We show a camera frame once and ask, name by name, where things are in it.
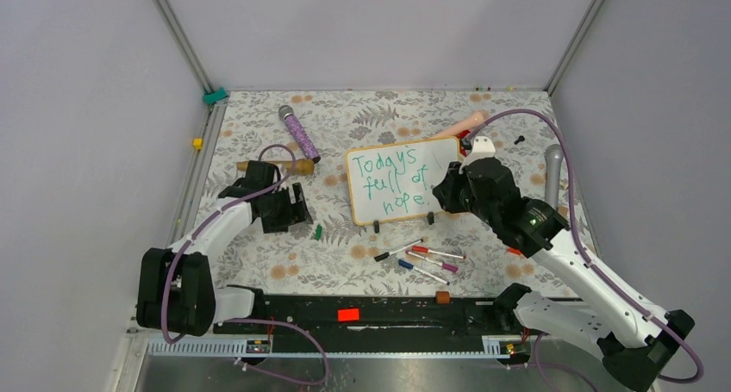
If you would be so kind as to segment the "yellow framed whiteboard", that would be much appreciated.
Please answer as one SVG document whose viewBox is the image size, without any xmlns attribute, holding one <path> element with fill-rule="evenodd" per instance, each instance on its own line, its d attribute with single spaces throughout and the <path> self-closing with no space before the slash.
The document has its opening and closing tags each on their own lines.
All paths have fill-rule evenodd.
<svg viewBox="0 0 731 392">
<path fill-rule="evenodd" d="M 355 148 L 345 153 L 348 195 L 358 226 L 437 214 L 433 187 L 460 157 L 455 137 Z"/>
</svg>

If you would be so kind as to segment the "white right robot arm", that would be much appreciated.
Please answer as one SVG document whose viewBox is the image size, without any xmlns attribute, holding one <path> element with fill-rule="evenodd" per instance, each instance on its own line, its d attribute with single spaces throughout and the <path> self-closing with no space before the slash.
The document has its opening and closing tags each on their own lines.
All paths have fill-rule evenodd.
<svg viewBox="0 0 731 392">
<path fill-rule="evenodd" d="M 503 332 L 526 327 L 559 337 L 598 359 L 625 388 L 647 391 L 694 327 L 685 311 L 667 311 L 629 287 L 574 238 L 567 220 L 547 202 L 522 196 L 497 159 L 450 163 L 433 193 L 445 211 L 475 215 L 589 306 L 567 307 L 512 283 L 493 302 Z"/>
</svg>

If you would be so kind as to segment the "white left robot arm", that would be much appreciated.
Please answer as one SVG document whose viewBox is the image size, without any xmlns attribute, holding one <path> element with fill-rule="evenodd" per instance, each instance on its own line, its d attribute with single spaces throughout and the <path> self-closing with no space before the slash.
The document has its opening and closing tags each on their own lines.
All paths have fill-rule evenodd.
<svg viewBox="0 0 731 392">
<path fill-rule="evenodd" d="M 208 217 L 166 248 L 151 248 L 141 260 L 136 321 L 159 329 L 167 342 L 201 336 L 215 324 L 234 320 L 249 333 L 267 321 L 259 290 L 215 283 L 216 259 L 255 222 L 263 233 L 286 233 L 311 214 L 300 183 L 285 187 L 279 168 L 248 164 L 243 177 L 222 190 Z"/>
</svg>

